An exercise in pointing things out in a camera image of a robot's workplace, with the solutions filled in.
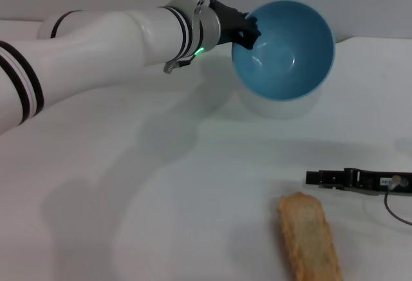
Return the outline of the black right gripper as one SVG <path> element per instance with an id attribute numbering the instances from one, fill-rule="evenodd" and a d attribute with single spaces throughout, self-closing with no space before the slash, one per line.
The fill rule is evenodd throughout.
<path id="1" fill-rule="evenodd" d="M 387 191 L 397 195 L 411 195 L 410 172 L 379 172 L 358 168 L 345 168 L 344 171 L 307 171 L 305 184 L 328 189 L 343 190 L 345 188 L 371 195 L 383 194 Z"/>

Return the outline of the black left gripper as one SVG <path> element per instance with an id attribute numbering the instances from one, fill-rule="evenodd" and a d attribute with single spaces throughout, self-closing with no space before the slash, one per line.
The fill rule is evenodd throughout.
<path id="1" fill-rule="evenodd" d="M 218 0 L 210 0 L 209 7 L 220 21 L 219 44 L 233 42 L 252 50 L 261 32 L 258 30 L 258 19 L 248 13 L 239 12 Z"/>

